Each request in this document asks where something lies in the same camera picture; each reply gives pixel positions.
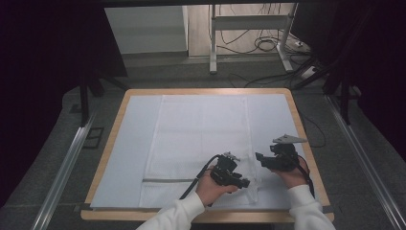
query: wall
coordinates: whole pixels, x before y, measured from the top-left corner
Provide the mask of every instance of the wall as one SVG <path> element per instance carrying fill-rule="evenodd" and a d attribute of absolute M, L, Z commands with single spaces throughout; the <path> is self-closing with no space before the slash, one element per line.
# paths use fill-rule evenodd
<path fill-rule="evenodd" d="M 186 7 L 104 10 L 122 54 L 188 50 Z"/>

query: metal frame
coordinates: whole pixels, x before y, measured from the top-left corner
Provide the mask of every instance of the metal frame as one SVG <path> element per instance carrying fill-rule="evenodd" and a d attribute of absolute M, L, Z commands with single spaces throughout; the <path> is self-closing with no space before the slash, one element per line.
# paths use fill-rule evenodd
<path fill-rule="evenodd" d="M 62 165 L 57 172 L 54 183 L 51 186 L 51 189 L 48 192 L 38 212 L 38 215 L 35 218 L 34 224 L 31 228 L 32 230 L 47 229 L 52 215 L 54 214 L 57 203 L 59 202 L 60 196 L 65 189 L 72 169 L 74 168 L 75 163 L 78 159 L 78 155 L 80 153 L 81 147 L 83 146 L 84 140 L 86 139 L 86 135 L 89 132 L 90 126 L 92 126 L 93 121 L 95 120 L 97 107 L 98 105 L 96 104 L 88 122 L 78 129 L 75 139 L 73 140 L 72 145 L 66 153 L 65 159 L 63 160 Z"/>
<path fill-rule="evenodd" d="M 289 36 L 293 18 L 298 4 L 294 3 L 288 15 L 242 15 L 242 16 L 215 16 L 215 5 L 212 5 L 212 45 L 210 51 L 210 73 L 217 73 L 217 53 L 215 44 L 216 31 L 236 30 L 283 30 L 281 42 L 277 44 L 277 50 L 281 57 L 286 72 L 292 72 L 293 68 L 286 55 L 284 46 Z"/>
<path fill-rule="evenodd" d="M 330 105 L 330 109 L 333 112 L 338 125 L 343 130 L 343 133 L 347 138 L 350 147 L 352 148 L 352 152 L 354 153 L 355 158 L 358 160 L 359 166 L 370 182 L 371 187 L 384 211 L 386 212 L 389 221 L 392 223 L 392 226 L 395 230 L 406 229 L 405 218 L 402 216 L 402 213 L 391 195 L 391 192 L 388 190 L 385 183 L 382 181 L 378 172 L 374 168 L 370 157 L 368 157 L 364 148 L 358 141 L 357 136 L 352 131 L 351 126 L 347 125 L 346 121 L 341 116 L 339 104 L 335 100 L 334 96 L 326 96 L 326 100 Z"/>

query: person's arm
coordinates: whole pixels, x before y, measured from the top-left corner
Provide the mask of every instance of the person's arm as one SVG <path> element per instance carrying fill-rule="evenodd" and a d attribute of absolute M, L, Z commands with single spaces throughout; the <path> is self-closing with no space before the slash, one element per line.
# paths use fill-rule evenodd
<path fill-rule="evenodd" d="M 175 200 L 170 207 L 162 209 L 155 217 L 150 218 L 137 230 L 187 230 L 192 220 L 205 211 L 205 207 L 214 203 L 225 193 L 235 192 L 236 186 L 219 186 L 210 177 L 210 167 L 205 171 L 197 184 L 196 192 L 185 199 Z"/>
<path fill-rule="evenodd" d="M 288 191 L 290 215 L 295 219 L 295 230 L 332 230 L 331 221 L 323 214 L 322 205 L 311 195 L 308 185 L 298 185 Z"/>
<path fill-rule="evenodd" d="M 170 207 L 161 210 L 155 217 L 150 218 L 137 229 L 187 230 L 191 228 L 192 220 L 204 211 L 205 207 L 198 194 L 192 192 L 185 199 L 175 200 Z"/>
<path fill-rule="evenodd" d="M 303 158 L 300 165 L 308 172 Z M 295 230 L 332 230 L 331 221 L 323 214 L 322 205 L 314 199 L 302 173 L 295 169 L 292 172 L 272 171 L 278 174 L 287 187 L 290 198 L 290 215 L 295 219 Z"/>

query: gray floor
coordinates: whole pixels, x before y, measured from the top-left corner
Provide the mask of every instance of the gray floor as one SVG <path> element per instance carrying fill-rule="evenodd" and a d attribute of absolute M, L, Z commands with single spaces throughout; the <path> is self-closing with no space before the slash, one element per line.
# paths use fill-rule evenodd
<path fill-rule="evenodd" d="M 269 57 L 225 57 L 219 59 L 217 75 L 209 74 L 207 58 L 187 58 L 185 54 L 126 56 L 129 78 L 118 78 L 132 88 L 202 88 L 243 87 L 247 81 L 283 74 L 280 60 Z M 270 77 L 263 84 L 248 87 L 285 87 L 300 79 Z M 87 140 L 51 218 L 48 229 L 135 229 L 135 221 L 86 221 L 80 218 L 80 207 L 93 179 L 108 133 L 120 106 L 124 91 L 101 80 L 105 93 L 90 96 L 99 103 L 92 127 L 103 127 L 97 148 Z M 337 125 L 325 96 L 323 80 L 293 91 L 302 113 L 307 137 L 334 209 L 337 229 L 393 229 L 381 203 L 360 168 L 343 131 Z M 7 204 L 0 210 L 0 229 L 21 230 L 33 226 L 37 212 L 48 193 L 63 158 L 78 130 L 79 91 L 68 92 L 63 99 L 59 120 Z M 406 210 L 405 162 L 365 118 L 356 101 L 350 103 L 351 127 L 358 135 L 376 170 L 395 198 L 400 210 Z M 292 224 L 276 224 L 276 229 L 293 229 Z M 272 229 L 269 224 L 194 224 L 192 229 Z"/>

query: wooden table edge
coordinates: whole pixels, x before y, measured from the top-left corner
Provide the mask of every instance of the wooden table edge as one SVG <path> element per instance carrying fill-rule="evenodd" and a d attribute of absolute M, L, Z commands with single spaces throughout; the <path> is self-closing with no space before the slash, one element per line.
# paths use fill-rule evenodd
<path fill-rule="evenodd" d="M 293 121 L 295 123 L 295 127 L 298 131 L 298 134 L 301 138 L 306 138 L 305 135 L 305 130 L 303 128 L 299 112 L 297 110 L 296 104 L 294 102 L 293 96 L 290 92 L 289 89 L 286 88 L 176 88 L 176 89 L 129 89 L 125 92 L 123 101 L 121 103 L 121 106 L 119 108 L 119 111 L 117 113 L 114 125 L 110 131 L 109 137 L 107 139 L 107 143 L 105 145 L 103 154 L 101 156 L 101 161 L 98 165 L 98 168 L 96 170 L 95 176 L 93 178 L 92 184 L 90 186 L 89 192 L 87 194 L 87 197 L 85 199 L 85 203 L 90 204 L 93 200 L 93 197 L 96 193 L 97 187 L 99 186 L 101 180 L 102 180 L 102 175 L 104 174 L 105 168 L 107 166 L 108 159 L 110 157 L 111 151 L 113 150 L 114 143 L 117 138 L 118 131 L 120 129 L 121 122 L 123 120 L 126 107 L 128 105 L 129 99 L 131 96 L 142 96 L 142 95 L 243 95 L 243 94 L 284 94 L 286 97 L 287 103 L 289 105 L 289 109 L 292 114 Z M 317 191 L 317 194 L 319 196 L 319 201 L 322 203 L 323 206 L 329 206 L 329 200 L 326 194 L 325 187 L 323 185 L 322 178 L 319 174 L 316 162 L 314 161 L 314 157 L 310 148 L 310 145 L 308 142 L 302 143 L 303 149 L 304 149 L 304 155 L 307 161 L 307 165 L 310 168 L 311 171 L 311 177 L 313 179 L 314 185 L 315 185 L 315 190 Z M 202 217 L 197 217 L 196 222 L 213 222 L 213 220 L 208 221 L 207 217 L 210 215 L 210 213 L 216 213 L 216 212 L 206 212 L 200 216 Z M 102 210 L 82 210 L 81 211 L 81 217 L 83 219 L 88 219 L 88 220 L 107 220 L 107 219 L 116 219 L 116 220 L 147 220 L 151 217 L 153 217 L 156 214 L 156 212 L 145 212 L 145 211 L 127 211 L 127 210 L 114 210 L 114 211 L 102 211 Z M 227 218 L 223 217 L 224 220 L 217 219 L 215 217 L 221 217 L 217 214 L 217 216 L 214 216 L 213 218 L 217 219 L 217 222 L 222 222 L 222 221 L 231 221 L 235 220 L 236 222 L 241 222 L 241 214 L 252 216 L 249 214 L 255 214 L 254 216 L 250 217 L 249 219 L 254 218 L 253 220 L 247 219 L 247 222 L 258 222 L 259 219 L 256 218 L 261 214 L 261 220 L 266 220 L 265 222 L 268 222 L 270 219 L 272 221 L 269 222 L 281 222 L 281 220 L 286 220 L 286 219 L 291 219 L 289 213 L 287 211 L 269 211 L 269 212 L 236 212 L 236 213 L 227 213 Z M 274 219 L 270 218 L 269 215 L 277 215 L 280 219 Z M 334 215 L 332 213 L 326 213 L 326 216 L 330 220 L 334 220 Z"/>

